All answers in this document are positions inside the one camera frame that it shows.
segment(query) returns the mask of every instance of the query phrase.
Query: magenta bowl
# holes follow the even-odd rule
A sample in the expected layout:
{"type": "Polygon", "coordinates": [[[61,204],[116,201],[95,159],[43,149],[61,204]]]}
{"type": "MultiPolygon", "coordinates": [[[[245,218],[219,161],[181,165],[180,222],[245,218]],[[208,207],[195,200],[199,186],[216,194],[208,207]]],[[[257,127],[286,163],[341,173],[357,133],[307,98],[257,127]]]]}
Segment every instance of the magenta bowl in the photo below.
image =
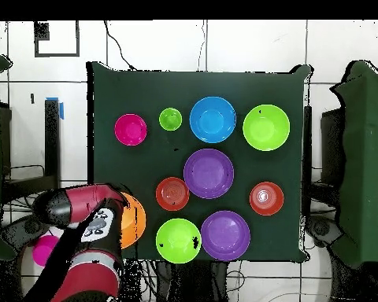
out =
{"type": "Polygon", "coordinates": [[[147,134],[147,125],[142,117],[127,113],[115,123],[115,135],[124,145],[138,145],[147,134]]]}
{"type": "Polygon", "coordinates": [[[32,259],[34,262],[40,267],[44,267],[57,241],[59,241],[59,238],[53,235],[45,235],[39,238],[32,249],[32,259]]]}

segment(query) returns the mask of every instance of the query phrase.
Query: floor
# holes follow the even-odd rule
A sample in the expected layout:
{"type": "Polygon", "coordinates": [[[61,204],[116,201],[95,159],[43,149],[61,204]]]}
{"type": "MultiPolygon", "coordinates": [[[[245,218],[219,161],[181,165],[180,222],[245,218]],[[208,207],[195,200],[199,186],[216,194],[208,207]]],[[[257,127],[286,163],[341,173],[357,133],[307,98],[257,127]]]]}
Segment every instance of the floor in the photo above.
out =
{"type": "MultiPolygon", "coordinates": [[[[49,24],[50,40],[39,42],[39,52],[75,53],[75,22],[49,24]]],[[[139,69],[288,72],[297,64],[312,65],[309,97],[315,168],[321,167],[321,113],[340,106],[329,88],[342,79],[350,61],[370,60],[378,68],[378,20],[155,20],[108,21],[108,25],[124,58],[139,69]]],[[[9,71],[0,75],[0,99],[13,110],[12,165],[44,164],[44,100],[58,97],[64,103],[63,187],[87,180],[85,62],[101,61],[111,68],[128,69],[117,44],[107,37],[103,21],[80,21],[79,26],[80,56],[48,58],[34,55],[32,22],[0,22],[0,53],[13,62],[9,71]]],[[[40,172],[39,168],[14,169],[12,177],[34,177],[40,172]]],[[[319,169],[314,169],[313,181],[319,178],[319,169]]],[[[25,214],[15,212],[16,207],[5,214],[3,224],[25,214]]],[[[325,208],[312,204],[312,209],[325,208]]],[[[56,228],[50,231],[61,234],[56,228]]],[[[328,252],[313,247],[307,235],[305,248],[310,261],[303,264],[231,263],[229,271],[234,272],[227,278],[228,289],[241,287],[228,292],[230,302],[327,302],[332,278],[328,252]],[[239,268],[245,278],[236,272],[239,268]]],[[[27,249],[22,267],[25,292],[41,271],[27,249]]],[[[147,289],[143,299],[149,297],[147,289]]]]}

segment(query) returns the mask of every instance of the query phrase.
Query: small green bowl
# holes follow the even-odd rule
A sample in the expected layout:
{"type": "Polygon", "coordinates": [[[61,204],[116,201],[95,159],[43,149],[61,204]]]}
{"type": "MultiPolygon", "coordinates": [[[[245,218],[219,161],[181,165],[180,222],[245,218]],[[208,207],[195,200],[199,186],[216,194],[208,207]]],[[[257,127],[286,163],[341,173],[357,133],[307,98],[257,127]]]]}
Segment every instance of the small green bowl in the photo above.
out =
{"type": "Polygon", "coordinates": [[[167,108],[160,114],[160,125],[164,130],[174,131],[182,123],[182,115],[174,108],[167,108]]]}
{"type": "Polygon", "coordinates": [[[290,120],[275,105],[259,105],[243,121],[243,136],[255,149],[269,151],[283,145],[290,134],[290,120]]]}
{"type": "Polygon", "coordinates": [[[174,264],[190,262],[202,247],[200,231],[186,219],[168,220],[158,230],[155,241],[162,258],[174,264]]]}

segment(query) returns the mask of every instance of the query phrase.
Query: bowl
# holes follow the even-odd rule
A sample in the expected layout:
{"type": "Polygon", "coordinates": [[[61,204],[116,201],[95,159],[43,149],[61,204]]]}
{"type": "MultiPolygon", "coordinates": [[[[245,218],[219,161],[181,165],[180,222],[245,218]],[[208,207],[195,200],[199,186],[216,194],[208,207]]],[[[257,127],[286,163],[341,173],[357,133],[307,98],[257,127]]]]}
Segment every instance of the bowl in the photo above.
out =
{"type": "Polygon", "coordinates": [[[34,262],[40,267],[44,267],[58,241],[59,238],[53,235],[40,237],[32,248],[32,259],[34,262]]]}
{"type": "Polygon", "coordinates": [[[147,126],[142,117],[127,113],[116,121],[114,131],[122,144],[138,145],[147,135],[147,126]]]}
{"type": "Polygon", "coordinates": [[[243,121],[243,135],[255,149],[274,150],[282,146],[290,134],[287,114],[275,105],[259,105],[248,112],[243,121]]]}
{"type": "Polygon", "coordinates": [[[257,184],[249,196],[250,206],[260,215],[273,215],[283,206],[284,195],[281,188],[271,182],[257,184]]]}
{"type": "Polygon", "coordinates": [[[164,223],[155,238],[157,250],[165,260],[184,264],[193,260],[202,246],[198,228],[186,219],[170,219],[164,223]]]}
{"type": "Polygon", "coordinates": [[[134,244],[146,229],[146,213],[140,202],[127,193],[122,194],[129,202],[129,207],[122,213],[120,247],[122,249],[134,244]]]}
{"type": "Polygon", "coordinates": [[[189,201],[189,189],[182,179],[168,177],[158,184],[155,197],[163,209],[179,211],[189,201]]]}
{"type": "Polygon", "coordinates": [[[234,181],[234,167],[230,159],[217,149],[194,152],[183,168],[183,179],[189,190],[204,199],[225,194],[234,181]]]}
{"type": "Polygon", "coordinates": [[[218,211],[202,224],[205,251],[217,260],[229,262],[239,258],[250,244],[250,230],[237,213],[218,211]]]}
{"type": "Polygon", "coordinates": [[[223,98],[203,98],[192,108],[189,123],[192,132],[203,142],[222,142],[234,131],[235,110],[223,98]]]}
{"type": "Polygon", "coordinates": [[[167,108],[161,112],[158,120],[164,130],[174,131],[181,125],[182,115],[174,108],[167,108]]]}

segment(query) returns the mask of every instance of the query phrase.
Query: purple plate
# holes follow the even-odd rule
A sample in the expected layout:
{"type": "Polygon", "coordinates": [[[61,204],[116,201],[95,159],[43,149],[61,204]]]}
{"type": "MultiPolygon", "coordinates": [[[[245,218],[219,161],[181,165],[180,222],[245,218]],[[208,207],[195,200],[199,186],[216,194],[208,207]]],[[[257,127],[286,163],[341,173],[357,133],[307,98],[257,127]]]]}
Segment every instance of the purple plate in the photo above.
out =
{"type": "Polygon", "coordinates": [[[183,179],[193,194],[213,199],[222,196],[232,185],[234,167],[219,150],[200,149],[187,159],[183,179]]]}
{"type": "Polygon", "coordinates": [[[250,232],[246,221],[237,213],[218,211],[202,224],[202,244],[217,260],[236,260],[248,248],[250,232]]]}

